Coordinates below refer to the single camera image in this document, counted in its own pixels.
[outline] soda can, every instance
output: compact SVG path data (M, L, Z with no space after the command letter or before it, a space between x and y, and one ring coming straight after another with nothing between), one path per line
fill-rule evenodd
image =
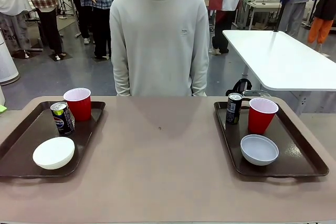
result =
M243 95L231 93L227 99L226 122L237 124L240 116L240 107L242 107Z
M66 102L56 102L50 109L59 134L63 136L71 134L74 131L74 125Z

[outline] bowl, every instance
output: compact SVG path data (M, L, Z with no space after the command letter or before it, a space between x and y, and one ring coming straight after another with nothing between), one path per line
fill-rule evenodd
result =
M75 144L68 137L55 137L41 143L33 153L34 162L47 170L61 168L69 163Z
M272 140L255 134L244 136L240 149L247 161L259 166L269 165L279 155L279 149Z

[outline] green object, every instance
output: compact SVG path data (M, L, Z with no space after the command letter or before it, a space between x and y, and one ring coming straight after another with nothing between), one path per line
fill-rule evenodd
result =
M0 114L4 113L7 110L5 106L0 105Z

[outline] red plastic cup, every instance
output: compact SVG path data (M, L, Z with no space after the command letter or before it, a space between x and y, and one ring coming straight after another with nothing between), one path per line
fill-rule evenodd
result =
M91 118L91 91L85 88L71 89L64 94L70 111L76 121L87 121Z
M248 113L248 129L251 133L264 134L279 107L265 98L250 100Z

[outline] black tray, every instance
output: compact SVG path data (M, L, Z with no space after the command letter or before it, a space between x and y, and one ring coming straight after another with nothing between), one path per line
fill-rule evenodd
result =
M305 137L279 106L271 124L264 133L279 149L278 158L266 166L256 166L245 160L240 150L241 139L248 135L248 106L242 106L238 124L226 124L227 102L214 103L234 169L245 176L258 177L317 177L329 169Z
M0 177L65 177L76 170L90 136L97 127L105 103L91 102L91 119L75 122L75 131L66 136L75 143L75 153L71 161L60 169L46 170L34 163L33 152L42 142L59 136L50 110L54 103L40 103L0 145Z

